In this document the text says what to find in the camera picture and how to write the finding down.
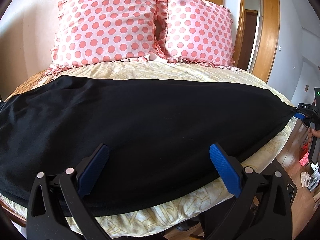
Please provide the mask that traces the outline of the person right hand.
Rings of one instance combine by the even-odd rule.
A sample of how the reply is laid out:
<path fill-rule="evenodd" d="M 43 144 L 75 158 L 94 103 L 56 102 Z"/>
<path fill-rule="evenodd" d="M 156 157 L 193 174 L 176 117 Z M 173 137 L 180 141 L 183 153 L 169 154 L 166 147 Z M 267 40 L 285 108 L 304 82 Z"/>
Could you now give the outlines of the person right hand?
<path fill-rule="evenodd" d="M 308 129 L 307 143 L 311 144 L 313 137 L 320 138 L 320 131 L 316 131 L 313 128 Z"/>

